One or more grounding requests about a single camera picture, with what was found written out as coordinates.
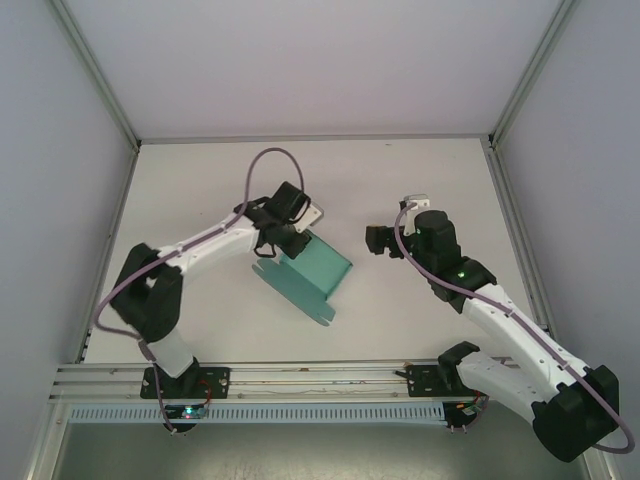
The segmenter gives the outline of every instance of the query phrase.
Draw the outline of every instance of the teal plastic object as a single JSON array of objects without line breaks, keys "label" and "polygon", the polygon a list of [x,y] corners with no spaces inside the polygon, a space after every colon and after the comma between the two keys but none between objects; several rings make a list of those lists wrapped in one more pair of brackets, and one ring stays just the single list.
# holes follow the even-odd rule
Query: teal plastic object
[{"label": "teal plastic object", "polygon": [[336,311],[327,303],[352,263],[313,233],[295,260],[261,258],[253,271],[320,325],[331,325]]}]

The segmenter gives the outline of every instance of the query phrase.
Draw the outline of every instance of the cable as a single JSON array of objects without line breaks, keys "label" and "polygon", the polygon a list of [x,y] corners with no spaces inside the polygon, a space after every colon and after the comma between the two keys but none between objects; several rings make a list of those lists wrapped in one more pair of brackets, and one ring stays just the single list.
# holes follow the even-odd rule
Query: cable
[{"label": "cable", "polygon": [[[185,244],[182,247],[182,252],[186,252],[187,250],[190,250],[190,249],[200,245],[201,243],[206,242],[207,240],[210,240],[210,239],[212,239],[213,237],[215,237],[217,235],[220,235],[224,231],[224,229],[232,227],[233,225],[235,225],[238,222],[238,220],[240,220],[242,218],[242,216],[244,215],[244,212],[247,210],[247,205],[249,204],[249,195],[251,194],[251,178],[253,176],[253,170],[254,170],[256,164],[258,163],[258,161],[262,157],[264,157],[267,153],[271,153],[271,152],[282,153],[283,155],[286,155],[289,158],[289,160],[291,160],[291,162],[293,163],[293,166],[295,167],[296,171],[298,172],[298,177],[300,179],[300,190],[304,193],[304,176],[302,175],[302,169],[300,168],[300,165],[298,164],[298,161],[295,159],[295,157],[293,155],[291,155],[291,153],[289,153],[284,148],[279,148],[279,147],[266,148],[266,149],[262,150],[260,153],[258,153],[254,157],[254,159],[251,161],[251,164],[249,165],[249,169],[247,171],[247,177],[246,177],[245,184],[244,184],[244,198],[242,200],[242,205],[241,205],[240,210],[238,211],[237,215],[235,217],[233,217],[229,221],[229,223],[227,223],[225,225],[224,228],[218,228],[216,230],[213,230],[213,231],[207,233],[206,235],[198,237],[195,240],[192,240],[191,242]],[[96,309],[93,312],[93,315],[91,317],[92,324],[95,325],[98,330],[102,330],[103,332],[113,333],[115,335],[123,335],[123,336],[129,337],[129,338],[133,338],[134,340],[136,340],[138,342],[138,344],[140,346],[140,350],[142,351],[143,355],[145,356],[145,358],[147,358],[147,360],[151,361],[151,363],[152,363],[153,373],[154,373],[155,380],[156,380],[156,393],[158,395],[158,403],[160,405],[160,411],[162,412],[162,417],[164,418],[164,421],[165,421],[167,427],[169,427],[169,430],[171,430],[172,434],[176,430],[171,425],[171,422],[169,421],[169,417],[167,415],[167,411],[166,411],[166,409],[164,407],[164,402],[162,401],[162,396],[160,394],[160,380],[158,378],[158,366],[157,366],[157,364],[155,362],[155,358],[153,357],[153,354],[151,353],[151,351],[149,350],[149,348],[147,346],[147,343],[142,339],[142,337],[140,336],[140,334],[138,332],[131,332],[129,330],[124,330],[124,329],[121,329],[121,328],[113,328],[113,327],[108,327],[108,326],[104,325],[102,322],[100,322],[100,314],[106,308],[106,306],[109,305],[111,300],[113,300],[119,293],[121,293],[125,288],[127,288],[129,285],[131,285],[133,282],[135,282],[138,278],[142,277],[143,275],[149,273],[154,268],[159,267],[163,263],[167,262],[168,260],[171,260],[172,258],[177,257],[180,254],[181,254],[181,252],[179,250],[174,250],[173,252],[168,253],[167,255],[164,255],[164,256],[158,258],[157,260],[154,260],[149,265],[146,265],[146,266],[142,267],[140,270],[138,270],[135,273],[131,274],[129,277],[127,277],[125,280],[123,280],[120,284],[116,285],[114,287],[114,289],[111,290],[111,292],[109,292],[107,294],[107,296],[102,299],[102,301],[98,304],[98,306],[96,307]]]},{"label": "cable", "polygon": [[491,305],[497,310],[500,310],[501,312],[505,313],[507,316],[513,318],[513,320],[520,327],[522,327],[529,335],[531,335],[531,337],[533,337],[534,340],[536,340],[536,342],[538,342],[538,344],[540,344],[540,346],[551,356],[551,358],[553,358],[556,362],[558,362],[558,364],[560,365],[560,368],[566,370],[569,373],[569,375],[571,375],[587,392],[589,392],[589,394],[595,399],[596,402],[598,402],[598,404],[604,409],[604,411],[607,412],[607,414],[609,414],[609,416],[611,416],[611,418],[618,424],[618,426],[620,427],[620,430],[622,430],[625,436],[627,437],[627,445],[622,448],[607,447],[605,445],[594,445],[593,448],[597,450],[601,450],[603,452],[615,453],[615,454],[631,453],[636,446],[636,441],[633,436],[633,432],[631,432],[631,429],[629,428],[627,423],[622,419],[622,417],[620,417],[620,415],[616,413],[616,411],[611,407],[611,405],[609,405],[607,401],[604,398],[602,398],[602,396],[600,396],[600,394],[596,392],[595,389],[591,385],[589,385],[587,381],[584,378],[582,378],[582,376],[580,376],[578,372],[576,372],[570,365],[568,365],[567,362],[562,358],[560,354],[558,354],[553,348],[547,345],[547,343],[538,334],[538,332],[536,332],[531,326],[529,326],[529,324],[527,324],[527,322],[525,322],[522,318],[520,318],[520,316],[517,313],[512,312],[511,308],[506,307],[505,305],[502,305],[500,302],[496,302],[495,300],[492,300],[489,297],[485,297],[484,295],[481,295],[476,292],[472,292],[471,290],[458,287],[457,285],[453,285],[452,283],[446,282],[436,277],[435,275],[427,271],[422,265],[418,263],[417,260],[415,260],[409,254],[406,247],[402,243],[402,237],[400,233],[400,221],[402,220],[404,215],[415,206],[416,206],[415,203],[409,203],[408,205],[406,205],[396,217],[396,222],[393,228],[393,233],[394,233],[396,242],[398,244],[398,248],[400,249],[404,257],[409,261],[409,263],[411,263],[411,265],[413,265],[418,270],[418,272],[420,272],[422,276],[426,277],[428,280],[431,280],[432,282],[435,282],[444,288],[447,288],[456,293],[464,295],[465,297],[476,298],[488,305]]}]

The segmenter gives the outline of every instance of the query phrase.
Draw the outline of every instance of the purple cable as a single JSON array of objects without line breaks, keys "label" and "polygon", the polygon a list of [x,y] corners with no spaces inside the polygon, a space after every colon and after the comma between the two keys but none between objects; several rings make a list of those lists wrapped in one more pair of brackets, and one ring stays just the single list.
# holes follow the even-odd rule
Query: purple cable
[{"label": "purple cable", "polygon": [[570,365],[568,365],[567,362],[565,362],[565,360],[562,358],[560,354],[558,354],[553,348],[547,345],[547,343],[538,334],[538,332],[536,332],[532,327],[530,327],[522,318],[520,318],[518,314],[512,313],[512,310],[509,307],[506,307],[505,305],[502,305],[500,302],[496,302],[495,300],[492,300],[489,297],[485,297],[484,295],[481,295],[476,292],[472,292],[471,290],[458,287],[457,285],[453,285],[452,283],[446,282],[436,277],[432,273],[429,273],[422,265],[420,265],[409,254],[404,244],[402,243],[402,236],[401,236],[402,234],[400,233],[400,221],[402,220],[402,217],[404,217],[404,215],[415,206],[416,206],[415,203],[410,203],[407,206],[405,206],[396,217],[396,223],[393,228],[393,233],[395,235],[398,248],[400,249],[404,257],[409,261],[409,263],[411,263],[411,265],[413,265],[418,270],[418,272],[420,272],[422,276],[424,276],[428,280],[431,280],[432,282],[435,282],[444,288],[460,293],[461,295],[464,295],[468,298],[477,298],[478,300],[488,305],[491,305],[497,310],[500,310],[501,312],[506,314],[508,317],[513,318],[513,320],[515,320],[515,322],[520,327],[522,327],[529,335],[531,335],[531,337],[533,337],[533,339],[536,342],[538,342],[538,344],[540,344],[540,346],[544,349],[544,351],[546,351],[551,356],[551,358],[553,358],[556,362],[558,362],[558,364],[560,365],[560,368],[566,370],[573,378],[575,378],[575,380],[587,392],[589,392],[589,394],[595,399],[596,402],[598,402],[598,404],[604,409],[604,411],[607,412],[607,414],[609,414],[611,418],[613,418],[613,420],[620,427],[620,430],[622,430],[625,436],[627,437],[627,445],[622,448],[607,447],[605,445],[594,445],[593,448],[597,450],[601,450],[603,452],[607,452],[607,453],[615,453],[615,454],[631,453],[636,446],[636,441],[635,441],[635,438],[633,437],[633,433],[631,432],[631,429],[626,424],[626,422],[620,417],[620,415],[616,413],[616,411],[611,407],[611,405],[609,405],[607,401],[604,398],[602,398],[602,396],[600,396],[600,394],[596,392],[595,389],[591,385],[589,385],[584,378],[580,376],[580,374],[578,374],[578,372],[576,372]]},{"label": "purple cable", "polygon": [[160,394],[161,393],[160,381],[158,378],[158,367],[155,363],[155,358],[153,358],[153,354],[147,347],[146,342],[142,340],[142,338],[140,337],[140,334],[137,332],[131,332],[129,330],[124,330],[121,328],[107,327],[106,325],[100,322],[100,314],[106,308],[106,306],[109,305],[109,302],[111,302],[111,300],[113,300],[119,293],[122,292],[122,290],[127,288],[129,285],[135,282],[138,278],[149,273],[151,270],[153,270],[156,267],[159,267],[160,265],[167,262],[168,260],[171,260],[172,258],[175,258],[178,255],[181,255],[183,252],[186,252],[187,250],[190,250],[200,245],[201,243],[206,242],[207,240],[210,240],[217,235],[220,235],[225,229],[235,225],[238,222],[238,220],[242,218],[242,216],[244,215],[244,212],[247,210],[247,205],[249,204],[249,195],[251,194],[251,177],[253,176],[253,169],[255,168],[258,161],[263,156],[265,156],[267,153],[270,153],[270,152],[279,152],[289,157],[289,159],[293,162],[293,165],[296,168],[296,171],[298,172],[298,177],[300,179],[300,190],[304,192],[304,176],[302,175],[302,169],[300,168],[300,165],[298,164],[298,161],[295,159],[295,157],[291,155],[291,153],[286,151],[284,148],[271,147],[271,148],[266,148],[262,150],[260,153],[258,153],[258,155],[255,156],[255,158],[251,161],[251,164],[249,165],[249,170],[247,171],[247,178],[245,180],[245,185],[244,185],[244,199],[242,200],[242,205],[240,207],[240,210],[238,211],[238,214],[235,217],[233,217],[229,221],[229,223],[227,223],[224,227],[217,228],[216,230],[213,230],[207,233],[206,235],[203,235],[202,237],[196,238],[195,240],[185,244],[182,247],[182,252],[179,250],[174,250],[173,252],[168,253],[167,255],[164,255],[158,258],[157,260],[154,260],[149,265],[146,265],[142,267],[140,270],[131,274],[129,277],[123,280],[122,283],[116,285],[116,287],[114,287],[114,289],[111,290],[111,292],[109,292],[109,294],[102,299],[102,301],[98,304],[95,311],[93,312],[91,321],[98,330],[133,338],[138,342],[140,346],[140,350],[145,356],[145,358],[152,362],[153,373],[155,375],[155,380],[156,380],[156,393],[158,395],[158,403],[160,405],[160,411],[162,412],[162,416],[164,418],[165,423],[167,424],[167,427],[169,427],[169,430],[171,430],[172,433],[175,431],[175,429],[173,428],[173,426],[171,425],[171,422],[169,421],[169,417],[167,416],[167,411],[164,408],[164,403],[162,402],[162,396]]}]

